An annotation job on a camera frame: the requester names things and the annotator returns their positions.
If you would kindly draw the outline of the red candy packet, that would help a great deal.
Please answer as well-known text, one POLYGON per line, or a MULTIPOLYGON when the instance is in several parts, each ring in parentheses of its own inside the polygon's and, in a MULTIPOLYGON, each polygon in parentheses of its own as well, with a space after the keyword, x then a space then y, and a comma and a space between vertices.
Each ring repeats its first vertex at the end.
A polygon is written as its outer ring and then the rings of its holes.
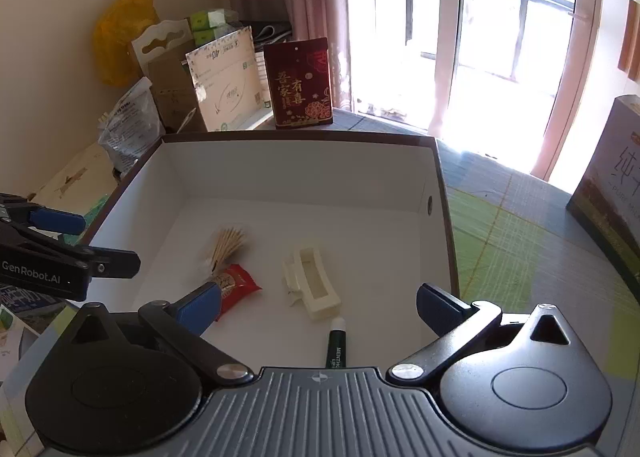
POLYGON ((228 313, 241 300, 255 292, 262 291, 250 273, 240 264, 231 264, 214 277, 220 288, 221 306, 218 317, 228 313))

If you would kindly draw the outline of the cotton swab bundle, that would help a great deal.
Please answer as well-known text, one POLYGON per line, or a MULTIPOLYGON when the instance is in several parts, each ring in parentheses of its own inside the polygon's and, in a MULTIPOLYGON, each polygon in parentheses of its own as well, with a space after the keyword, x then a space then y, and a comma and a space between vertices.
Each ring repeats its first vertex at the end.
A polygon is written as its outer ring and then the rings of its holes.
POLYGON ((214 235, 213 246, 207 253, 209 274, 214 275, 224 264, 240 251, 246 243, 246 234, 241 227, 228 226, 214 235))

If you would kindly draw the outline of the green lip balm tube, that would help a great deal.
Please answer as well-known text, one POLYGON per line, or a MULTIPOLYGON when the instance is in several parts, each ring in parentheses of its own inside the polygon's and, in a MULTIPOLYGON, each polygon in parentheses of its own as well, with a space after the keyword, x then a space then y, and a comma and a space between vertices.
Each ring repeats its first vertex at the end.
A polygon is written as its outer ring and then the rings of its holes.
POLYGON ((346 321, 337 316, 332 319, 328 348, 326 349, 326 368, 342 369, 347 366, 347 333, 346 321))

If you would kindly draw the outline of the cream hair claw clip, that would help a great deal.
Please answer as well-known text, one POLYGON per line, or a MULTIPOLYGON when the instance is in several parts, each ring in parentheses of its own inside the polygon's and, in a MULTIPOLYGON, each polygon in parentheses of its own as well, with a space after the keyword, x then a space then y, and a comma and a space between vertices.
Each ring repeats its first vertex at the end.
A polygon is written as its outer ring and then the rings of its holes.
POLYGON ((283 262, 283 282, 288 303, 302 303, 313 321, 340 313, 342 300, 329 280, 317 247, 293 251, 291 258, 283 262))

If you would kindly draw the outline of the blue milk carton box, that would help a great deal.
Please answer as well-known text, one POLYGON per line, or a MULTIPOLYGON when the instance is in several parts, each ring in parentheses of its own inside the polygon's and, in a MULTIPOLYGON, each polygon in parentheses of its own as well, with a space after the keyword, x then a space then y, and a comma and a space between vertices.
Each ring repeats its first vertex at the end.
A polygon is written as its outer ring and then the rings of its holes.
POLYGON ((7 285, 0 287, 0 299, 2 305, 37 333, 43 333, 66 307, 63 300, 7 285))

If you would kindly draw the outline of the plaid tablecloth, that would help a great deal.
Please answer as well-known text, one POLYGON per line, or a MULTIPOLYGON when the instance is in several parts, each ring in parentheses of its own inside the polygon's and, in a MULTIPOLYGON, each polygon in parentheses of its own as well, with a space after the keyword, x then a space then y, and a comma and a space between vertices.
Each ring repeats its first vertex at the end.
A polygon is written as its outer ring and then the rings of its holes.
POLYGON ((613 393, 598 444, 608 456, 639 452, 639 305, 543 180, 438 145, 456 247, 459 295, 510 313, 557 305, 605 373, 613 393))

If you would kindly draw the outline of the clear plastic bag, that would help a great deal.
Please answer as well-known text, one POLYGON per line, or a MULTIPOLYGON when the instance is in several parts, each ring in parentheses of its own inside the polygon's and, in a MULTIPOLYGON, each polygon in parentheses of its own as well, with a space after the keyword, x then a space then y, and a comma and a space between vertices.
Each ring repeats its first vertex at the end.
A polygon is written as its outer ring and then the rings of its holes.
POLYGON ((165 133, 151 88, 151 80, 142 76, 99 120, 98 144, 120 175, 127 174, 165 133))

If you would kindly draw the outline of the brown cardboard box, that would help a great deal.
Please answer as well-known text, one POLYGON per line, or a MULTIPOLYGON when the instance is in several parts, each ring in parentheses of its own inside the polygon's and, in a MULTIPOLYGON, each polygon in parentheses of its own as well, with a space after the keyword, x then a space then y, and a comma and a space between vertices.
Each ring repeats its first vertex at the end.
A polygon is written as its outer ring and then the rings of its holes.
POLYGON ((437 145, 362 132, 209 133, 163 140, 114 191, 90 229, 132 250, 131 279, 96 278, 112 312, 176 301, 198 287, 221 229, 242 229, 236 259, 258 284, 205 333, 250 368, 321 366, 329 324, 293 302, 283 266, 316 248, 341 299, 347 359, 387 368, 429 344, 416 292, 456 292, 457 264, 437 145))

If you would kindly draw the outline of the yellow plastic bag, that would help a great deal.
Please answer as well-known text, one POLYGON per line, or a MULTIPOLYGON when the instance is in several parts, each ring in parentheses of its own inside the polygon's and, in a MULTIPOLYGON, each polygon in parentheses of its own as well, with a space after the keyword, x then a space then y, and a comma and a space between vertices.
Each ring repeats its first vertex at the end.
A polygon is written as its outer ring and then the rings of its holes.
POLYGON ((128 87, 141 76, 132 42, 160 17, 154 0, 116 0, 94 25, 91 46, 96 74, 111 87, 128 87))

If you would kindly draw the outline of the large milk gift box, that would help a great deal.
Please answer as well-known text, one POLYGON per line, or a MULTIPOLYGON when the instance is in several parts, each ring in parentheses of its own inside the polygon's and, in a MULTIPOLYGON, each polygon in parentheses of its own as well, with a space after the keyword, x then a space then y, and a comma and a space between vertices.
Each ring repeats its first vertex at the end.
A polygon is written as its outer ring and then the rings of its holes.
POLYGON ((639 97, 616 97, 566 206, 629 286, 639 282, 639 134, 639 97))

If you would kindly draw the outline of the brown cardboard carton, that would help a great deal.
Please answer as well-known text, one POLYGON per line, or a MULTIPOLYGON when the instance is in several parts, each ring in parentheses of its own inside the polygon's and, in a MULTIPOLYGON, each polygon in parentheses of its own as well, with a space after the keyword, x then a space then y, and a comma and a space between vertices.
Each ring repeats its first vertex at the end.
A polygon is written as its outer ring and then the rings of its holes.
POLYGON ((152 83, 152 95, 165 132, 205 132, 186 64, 186 54, 195 48, 188 21, 163 20, 152 24, 131 46, 143 74, 152 83))

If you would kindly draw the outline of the white green paper bag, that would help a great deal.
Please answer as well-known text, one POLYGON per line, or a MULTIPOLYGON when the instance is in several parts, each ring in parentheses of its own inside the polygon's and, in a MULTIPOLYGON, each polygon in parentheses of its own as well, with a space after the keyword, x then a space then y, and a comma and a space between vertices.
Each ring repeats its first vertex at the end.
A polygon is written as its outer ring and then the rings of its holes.
POLYGON ((244 130, 267 110, 250 27, 192 50, 186 65, 207 131, 244 130))

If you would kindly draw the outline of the green tissue packs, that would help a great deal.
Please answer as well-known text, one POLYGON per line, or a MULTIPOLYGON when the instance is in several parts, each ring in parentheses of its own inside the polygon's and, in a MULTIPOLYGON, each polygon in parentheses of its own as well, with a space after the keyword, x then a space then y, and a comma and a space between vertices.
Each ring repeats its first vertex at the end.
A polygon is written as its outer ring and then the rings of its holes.
POLYGON ((188 18, 196 47, 220 39, 242 27, 238 13, 231 9, 201 10, 188 18))

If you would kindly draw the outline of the red gift bag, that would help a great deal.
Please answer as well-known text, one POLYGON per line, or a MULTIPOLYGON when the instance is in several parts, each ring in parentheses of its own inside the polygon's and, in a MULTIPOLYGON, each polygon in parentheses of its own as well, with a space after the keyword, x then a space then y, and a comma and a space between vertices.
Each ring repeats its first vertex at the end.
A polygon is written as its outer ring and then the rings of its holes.
POLYGON ((326 38, 264 48, 274 125, 279 130, 333 122, 326 38))

